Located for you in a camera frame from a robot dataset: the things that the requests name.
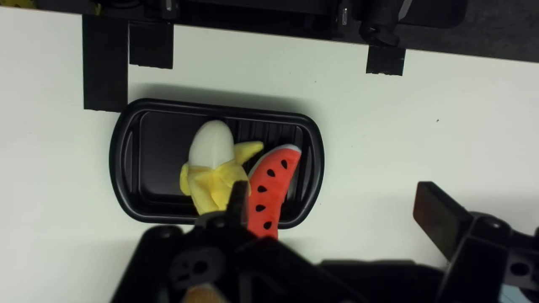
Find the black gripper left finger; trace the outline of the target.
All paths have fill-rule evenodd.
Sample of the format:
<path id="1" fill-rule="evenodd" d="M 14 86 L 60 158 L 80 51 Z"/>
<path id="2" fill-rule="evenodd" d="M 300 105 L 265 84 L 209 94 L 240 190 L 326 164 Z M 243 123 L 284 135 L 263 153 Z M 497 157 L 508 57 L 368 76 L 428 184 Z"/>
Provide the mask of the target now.
<path id="1" fill-rule="evenodd" d="M 181 303 L 213 286 L 228 303 L 361 303 L 361 295 L 243 219 L 248 184 L 236 182 L 226 211 L 198 219 L 193 231 L 151 227 L 110 303 Z"/>

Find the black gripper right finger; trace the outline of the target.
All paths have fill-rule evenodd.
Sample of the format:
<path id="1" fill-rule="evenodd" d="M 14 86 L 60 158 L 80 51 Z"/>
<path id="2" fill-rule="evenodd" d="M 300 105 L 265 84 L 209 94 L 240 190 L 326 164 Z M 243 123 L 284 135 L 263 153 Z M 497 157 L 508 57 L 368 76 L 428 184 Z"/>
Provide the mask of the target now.
<path id="1" fill-rule="evenodd" d="M 413 219 L 449 261 L 437 303 L 501 303 L 504 286 L 539 303 L 539 236 L 467 211 L 435 182 L 417 185 Z"/>

